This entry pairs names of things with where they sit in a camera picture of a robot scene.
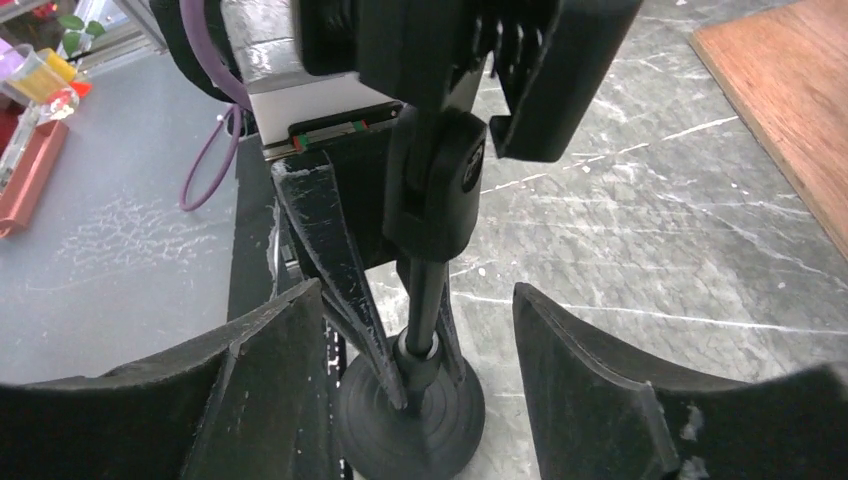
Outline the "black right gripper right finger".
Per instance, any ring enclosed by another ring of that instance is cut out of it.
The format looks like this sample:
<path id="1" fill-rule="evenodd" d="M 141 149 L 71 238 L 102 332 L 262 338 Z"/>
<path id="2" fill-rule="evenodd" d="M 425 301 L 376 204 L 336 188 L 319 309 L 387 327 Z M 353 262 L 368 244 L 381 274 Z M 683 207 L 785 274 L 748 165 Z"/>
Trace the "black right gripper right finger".
<path id="1" fill-rule="evenodd" d="M 649 354 L 514 288 L 525 400 L 545 479 L 843 479 L 847 366 L 746 383 Z"/>

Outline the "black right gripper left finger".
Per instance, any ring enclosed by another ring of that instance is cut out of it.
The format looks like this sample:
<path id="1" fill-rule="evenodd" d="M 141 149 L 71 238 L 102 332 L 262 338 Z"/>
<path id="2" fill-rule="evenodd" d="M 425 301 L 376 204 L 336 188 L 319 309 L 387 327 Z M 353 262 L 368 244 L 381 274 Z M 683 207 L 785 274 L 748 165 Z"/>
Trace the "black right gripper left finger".
<path id="1" fill-rule="evenodd" d="M 5 479 L 290 479 L 318 281 L 99 377 L 1 388 Z"/>

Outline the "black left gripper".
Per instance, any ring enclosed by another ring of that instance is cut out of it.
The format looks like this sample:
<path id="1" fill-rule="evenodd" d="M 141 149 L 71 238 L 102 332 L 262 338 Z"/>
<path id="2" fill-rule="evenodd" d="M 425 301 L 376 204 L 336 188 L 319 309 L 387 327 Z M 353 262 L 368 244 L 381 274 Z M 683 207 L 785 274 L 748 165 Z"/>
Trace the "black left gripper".
<path id="1" fill-rule="evenodd" d="M 397 409 L 407 393 L 365 270 L 398 257 L 382 223 L 389 141 L 402 109 L 389 101 L 301 121 L 262 150 L 303 269 L 317 272 L 340 315 L 335 327 Z"/>

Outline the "black round-base mic stand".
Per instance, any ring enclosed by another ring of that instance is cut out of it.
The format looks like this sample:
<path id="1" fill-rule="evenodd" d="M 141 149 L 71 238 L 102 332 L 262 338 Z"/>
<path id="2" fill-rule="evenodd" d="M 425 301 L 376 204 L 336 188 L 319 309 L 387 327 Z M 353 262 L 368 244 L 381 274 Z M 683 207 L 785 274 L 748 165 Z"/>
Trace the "black round-base mic stand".
<path id="1" fill-rule="evenodd" d="M 450 479 L 485 424 L 465 359 L 456 387 L 435 332 L 443 272 L 468 245 L 487 145 L 560 159 L 640 9 L 637 1 L 295 1 L 313 75 L 354 72 L 403 105 L 386 163 L 382 233 L 398 249 L 406 327 L 388 338 L 408 405 L 389 401 L 358 350 L 335 402 L 343 458 L 367 479 Z"/>

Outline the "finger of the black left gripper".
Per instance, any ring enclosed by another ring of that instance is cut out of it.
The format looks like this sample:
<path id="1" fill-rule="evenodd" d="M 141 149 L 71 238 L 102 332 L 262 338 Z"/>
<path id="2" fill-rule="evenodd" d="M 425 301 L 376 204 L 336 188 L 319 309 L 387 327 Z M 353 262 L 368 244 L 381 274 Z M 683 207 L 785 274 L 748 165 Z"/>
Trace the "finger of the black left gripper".
<path id="1" fill-rule="evenodd" d="M 467 373 L 462 355 L 458 332 L 451 306 L 449 272 L 443 272 L 443 281 L 437 309 L 435 332 L 438 336 L 441 352 L 441 367 L 454 386 L 463 385 Z"/>

